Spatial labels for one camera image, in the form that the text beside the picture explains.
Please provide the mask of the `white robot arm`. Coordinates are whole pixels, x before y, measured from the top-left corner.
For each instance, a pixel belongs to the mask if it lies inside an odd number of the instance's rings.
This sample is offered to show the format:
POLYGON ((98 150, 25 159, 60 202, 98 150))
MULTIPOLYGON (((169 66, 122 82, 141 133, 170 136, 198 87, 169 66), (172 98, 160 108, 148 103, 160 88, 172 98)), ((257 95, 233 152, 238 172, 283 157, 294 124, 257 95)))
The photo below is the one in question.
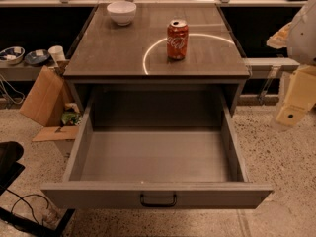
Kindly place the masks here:
POLYGON ((285 47, 288 57, 299 63, 273 117, 275 128, 287 130, 316 105, 316 0, 307 0, 290 23, 269 37, 267 46, 285 47))

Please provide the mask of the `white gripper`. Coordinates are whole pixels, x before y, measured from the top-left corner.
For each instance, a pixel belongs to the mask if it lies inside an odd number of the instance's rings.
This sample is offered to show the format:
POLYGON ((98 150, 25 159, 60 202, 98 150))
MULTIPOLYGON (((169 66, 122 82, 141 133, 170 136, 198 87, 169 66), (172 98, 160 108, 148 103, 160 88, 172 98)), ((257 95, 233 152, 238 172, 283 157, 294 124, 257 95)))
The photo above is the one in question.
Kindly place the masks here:
MULTIPOLYGON (((269 37, 267 46, 275 49, 287 47, 291 23, 287 23, 269 37)), ((271 120, 277 131, 294 128, 316 104, 316 67, 300 65, 291 75, 284 104, 278 103, 271 120)))

